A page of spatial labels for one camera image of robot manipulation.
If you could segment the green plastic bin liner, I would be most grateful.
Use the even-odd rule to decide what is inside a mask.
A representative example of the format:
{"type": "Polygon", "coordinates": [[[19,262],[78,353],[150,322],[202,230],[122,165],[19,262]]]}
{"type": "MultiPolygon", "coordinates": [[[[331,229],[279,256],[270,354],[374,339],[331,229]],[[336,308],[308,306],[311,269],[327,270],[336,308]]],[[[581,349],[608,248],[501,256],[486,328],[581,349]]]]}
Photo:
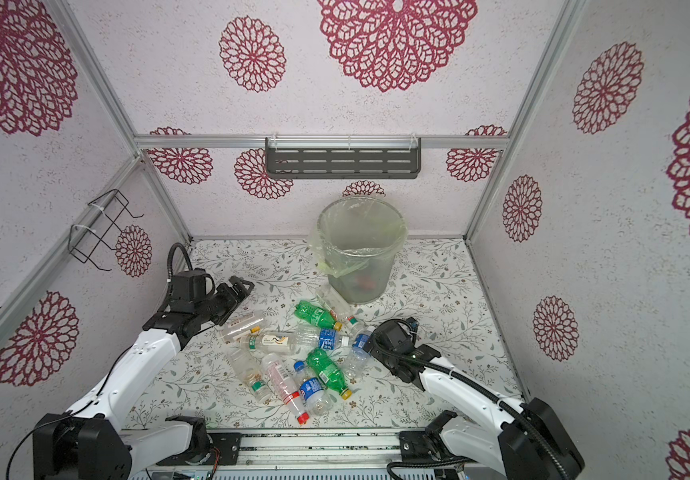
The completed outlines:
{"type": "Polygon", "coordinates": [[[340,198],[318,215],[308,236],[319,270],[334,278],[396,254],[408,237],[401,212],[372,196],[340,198]]]}

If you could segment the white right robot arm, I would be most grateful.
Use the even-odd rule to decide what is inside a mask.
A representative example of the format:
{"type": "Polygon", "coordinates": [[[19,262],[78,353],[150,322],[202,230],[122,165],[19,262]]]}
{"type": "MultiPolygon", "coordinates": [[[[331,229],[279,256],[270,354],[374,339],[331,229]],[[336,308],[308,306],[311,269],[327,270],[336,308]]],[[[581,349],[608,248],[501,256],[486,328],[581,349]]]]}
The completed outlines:
{"type": "Polygon", "coordinates": [[[437,349],[417,342],[413,318],[378,325],[365,345],[393,376],[440,398],[443,411],[421,432],[399,436],[398,468],[457,467],[475,463],[507,479],[575,479],[585,461],[554,410],[492,390],[454,366],[437,349]]]}

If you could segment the crushed Pocari bottle blue label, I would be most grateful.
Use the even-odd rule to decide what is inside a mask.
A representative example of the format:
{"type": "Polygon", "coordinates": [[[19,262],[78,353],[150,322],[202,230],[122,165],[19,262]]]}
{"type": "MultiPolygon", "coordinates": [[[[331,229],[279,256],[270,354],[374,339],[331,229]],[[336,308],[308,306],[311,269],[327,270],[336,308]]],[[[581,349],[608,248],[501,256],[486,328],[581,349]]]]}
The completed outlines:
{"type": "Polygon", "coordinates": [[[318,328],[301,325],[295,331],[296,344],[301,353],[320,348],[327,352],[344,349],[350,345],[351,337],[333,328],[318,328]]]}

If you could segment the clear bottle green red label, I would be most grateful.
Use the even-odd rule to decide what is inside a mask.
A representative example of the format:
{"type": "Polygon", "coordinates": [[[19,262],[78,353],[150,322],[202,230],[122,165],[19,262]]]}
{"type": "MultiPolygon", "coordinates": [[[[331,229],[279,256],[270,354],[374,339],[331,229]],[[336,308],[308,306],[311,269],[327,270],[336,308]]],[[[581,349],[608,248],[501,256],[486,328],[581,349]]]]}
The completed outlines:
{"type": "Polygon", "coordinates": [[[364,322],[355,316],[354,308],[329,283],[320,286],[316,295],[323,307],[350,333],[358,333],[365,328],[364,322]]]}

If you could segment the clear bottle blue label white cap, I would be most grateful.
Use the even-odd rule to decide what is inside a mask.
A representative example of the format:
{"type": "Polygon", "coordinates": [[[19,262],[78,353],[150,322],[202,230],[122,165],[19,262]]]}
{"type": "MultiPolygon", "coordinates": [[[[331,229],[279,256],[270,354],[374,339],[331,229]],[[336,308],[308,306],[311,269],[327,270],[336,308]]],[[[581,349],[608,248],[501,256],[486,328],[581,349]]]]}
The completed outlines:
{"type": "Polygon", "coordinates": [[[342,363],[342,371],[350,381],[355,381],[368,366],[371,355],[366,351],[366,344],[372,331],[362,330],[352,340],[350,350],[342,363]]]}

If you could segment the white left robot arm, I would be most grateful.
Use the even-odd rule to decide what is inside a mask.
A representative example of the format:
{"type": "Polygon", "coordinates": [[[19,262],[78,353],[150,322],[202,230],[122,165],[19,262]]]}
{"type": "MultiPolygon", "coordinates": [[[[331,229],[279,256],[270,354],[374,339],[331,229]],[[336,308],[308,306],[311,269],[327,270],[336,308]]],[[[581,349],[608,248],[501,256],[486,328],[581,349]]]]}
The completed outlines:
{"type": "Polygon", "coordinates": [[[212,440],[201,418],[175,415],[137,434],[124,427],[148,385],[203,324],[223,325],[253,288],[237,276],[217,284],[201,268],[172,275],[164,303],[108,374],[66,412],[47,414],[34,427],[34,478],[127,479],[167,459],[209,460],[212,440]]]}

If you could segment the green bottle yellow cap upper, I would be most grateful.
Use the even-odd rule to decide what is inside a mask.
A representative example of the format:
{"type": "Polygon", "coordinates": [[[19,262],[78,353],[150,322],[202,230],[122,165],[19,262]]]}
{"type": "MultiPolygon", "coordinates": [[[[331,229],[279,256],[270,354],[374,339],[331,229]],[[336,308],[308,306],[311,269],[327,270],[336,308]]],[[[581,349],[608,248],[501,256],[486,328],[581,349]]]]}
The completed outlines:
{"type": "Polygon", "coordinates": [[[307,300],[302,300],[296,305],[294,314],[298,319],[320,329],[342,329],[342,324],[328,310],[307,300]]]}

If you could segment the dark grey wall shelf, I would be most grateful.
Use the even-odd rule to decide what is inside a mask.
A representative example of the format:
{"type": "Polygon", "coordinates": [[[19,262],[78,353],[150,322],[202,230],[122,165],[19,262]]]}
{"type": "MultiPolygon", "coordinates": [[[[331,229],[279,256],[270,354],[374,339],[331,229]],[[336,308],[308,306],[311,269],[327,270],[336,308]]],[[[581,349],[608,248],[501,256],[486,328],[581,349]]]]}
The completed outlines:
{"type": "Polygon", "coordinates": [[[410,180],[422,166],[422,142],[265,139],[265,169],[275,180],[410,180]]]}

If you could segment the green bottle yellow cap lower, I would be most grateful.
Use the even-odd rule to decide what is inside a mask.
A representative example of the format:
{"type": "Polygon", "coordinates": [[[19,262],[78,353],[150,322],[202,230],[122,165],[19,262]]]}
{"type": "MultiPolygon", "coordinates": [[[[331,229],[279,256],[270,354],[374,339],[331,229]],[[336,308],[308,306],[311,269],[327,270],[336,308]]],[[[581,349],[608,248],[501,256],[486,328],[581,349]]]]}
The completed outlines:
{"type": "Polygon", "coordinates": [[[325,386],[340,398],[348,400],[352,396],[347,377],[325,350],[321,348],[311,350],[306,357],[306,363],[325,386]]]}

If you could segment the clear bottle green cap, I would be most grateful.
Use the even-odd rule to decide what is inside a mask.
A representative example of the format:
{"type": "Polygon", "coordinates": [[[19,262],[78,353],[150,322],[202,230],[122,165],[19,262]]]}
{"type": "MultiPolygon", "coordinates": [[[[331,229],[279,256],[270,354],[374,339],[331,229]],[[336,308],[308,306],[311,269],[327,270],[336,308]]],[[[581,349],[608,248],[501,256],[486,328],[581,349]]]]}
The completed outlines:
{"type": "Polygon", "coordinates": [[[269,395],[257,360],[243,349],[232,349],[227,353],[228,363],[240,382],[257,398],[269,395]]]}

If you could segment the blue pink Fiji bottle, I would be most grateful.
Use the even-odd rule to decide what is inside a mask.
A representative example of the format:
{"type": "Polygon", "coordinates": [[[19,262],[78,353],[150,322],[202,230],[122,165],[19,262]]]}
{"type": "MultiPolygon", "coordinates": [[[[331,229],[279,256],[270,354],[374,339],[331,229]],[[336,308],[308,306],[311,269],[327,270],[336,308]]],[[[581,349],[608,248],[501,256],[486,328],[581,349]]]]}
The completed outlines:
{"type": "Polygon", "coordinates": [[[378,290],[379,282],[369,274],[354,274],[349,279],[352,290],[358,295],[371,295],[378,290]]]}

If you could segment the green bottle yellow cap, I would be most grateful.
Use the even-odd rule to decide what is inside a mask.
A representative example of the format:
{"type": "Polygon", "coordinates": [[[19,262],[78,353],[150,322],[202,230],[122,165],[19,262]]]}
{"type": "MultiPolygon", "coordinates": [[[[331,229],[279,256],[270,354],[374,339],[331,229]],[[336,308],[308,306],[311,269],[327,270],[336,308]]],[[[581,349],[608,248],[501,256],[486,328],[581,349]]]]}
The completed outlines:
{"type": "Polygon", "coordinates": [[[325,350],[321,348],[311,350],[306,357],[306,363],[325,386],[340,398],[348,400],[352,396],[347,377],[325,350]]]}
{"type": "Polygon", "coordinates": [[[342,324],[328,310],[307,300],[302,300],[296,305],[294,314],[298,319],[320,329],[342,329],[342,324]]]}

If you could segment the clear bottle red cap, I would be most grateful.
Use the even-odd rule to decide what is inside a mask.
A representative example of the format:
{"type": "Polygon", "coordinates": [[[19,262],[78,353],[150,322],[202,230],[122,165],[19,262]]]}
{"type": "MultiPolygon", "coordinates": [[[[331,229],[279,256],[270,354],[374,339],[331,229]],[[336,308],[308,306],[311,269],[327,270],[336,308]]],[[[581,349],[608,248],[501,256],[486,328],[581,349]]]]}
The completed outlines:
{"type": "Polygon", "coordinates": [[[261,360],[261,370],[275,394],[289,409],[297,423],[306,425],[310,416],[305,408],[299,386],[281,357],[275,353],[265,355],[261,360]]]}

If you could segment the silver mesh waste bin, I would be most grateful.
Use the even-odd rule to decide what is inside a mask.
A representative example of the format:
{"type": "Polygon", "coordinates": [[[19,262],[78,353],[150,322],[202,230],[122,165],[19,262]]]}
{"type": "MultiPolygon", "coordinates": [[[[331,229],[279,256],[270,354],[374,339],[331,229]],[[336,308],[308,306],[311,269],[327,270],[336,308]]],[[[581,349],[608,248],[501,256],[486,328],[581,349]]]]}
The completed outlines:
{"type": "Polygon", "coordinates": [[[385,292],[407,236],[405,219],[393,205],[350,196],[324,208],[309,242],[329,284],[347,302],[365,304],[385,292]]]}

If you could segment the clear bottle white yellow label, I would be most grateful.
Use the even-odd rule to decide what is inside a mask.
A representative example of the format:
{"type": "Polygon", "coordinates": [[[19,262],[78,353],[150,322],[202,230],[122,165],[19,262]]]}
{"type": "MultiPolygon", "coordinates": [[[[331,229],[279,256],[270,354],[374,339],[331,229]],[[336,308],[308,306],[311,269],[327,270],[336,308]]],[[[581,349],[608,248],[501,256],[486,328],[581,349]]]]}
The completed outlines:
{"type": "Polygon", "coordinates": [[[250,352],[292,355],[297,350],[296,335],[284,331],[250,333],[239,341],[241,348],[250,352]]]}

